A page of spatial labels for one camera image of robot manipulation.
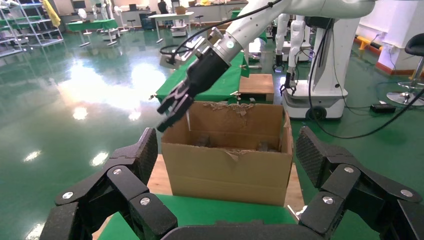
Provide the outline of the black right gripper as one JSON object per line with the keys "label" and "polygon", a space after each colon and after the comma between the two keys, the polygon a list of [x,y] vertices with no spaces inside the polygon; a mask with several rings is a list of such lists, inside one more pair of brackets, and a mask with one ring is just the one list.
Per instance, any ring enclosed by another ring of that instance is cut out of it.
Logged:
{"label": "black right gripper", "polygon": [[178,122],[194,103],[192,97],[210,89],[229,68],[230,64],[213,48],[206,47],[201,56],[188,67],[185,81],[176,85],[157,108],[159,114],[169,113],[156,129],[163,133]]}

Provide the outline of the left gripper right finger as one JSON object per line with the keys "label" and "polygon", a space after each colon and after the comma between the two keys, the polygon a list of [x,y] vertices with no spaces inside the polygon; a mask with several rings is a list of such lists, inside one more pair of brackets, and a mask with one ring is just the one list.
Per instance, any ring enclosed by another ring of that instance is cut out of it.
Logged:
{"label": "left gripper right finger", "polygon": [[362,165],[346,148],[321,141],[304,126],[296,157],[318,190],[299,224],[328,240],[348,211],[356,213],[382,240],[424,237],[422,197],[412,188]]}

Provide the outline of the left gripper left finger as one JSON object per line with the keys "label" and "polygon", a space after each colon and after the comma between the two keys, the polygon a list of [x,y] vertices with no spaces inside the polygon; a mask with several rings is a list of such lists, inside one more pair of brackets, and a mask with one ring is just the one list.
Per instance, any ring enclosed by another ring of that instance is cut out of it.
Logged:
{"label": "left gripper left finger", "polygon": [[146,128],[137,143],[116,149],[99,171],[55,198],[40,238],[90,240],[118,213],[138,239],[162,239],[178,220],[148,188],[157,157],[156,130]]}

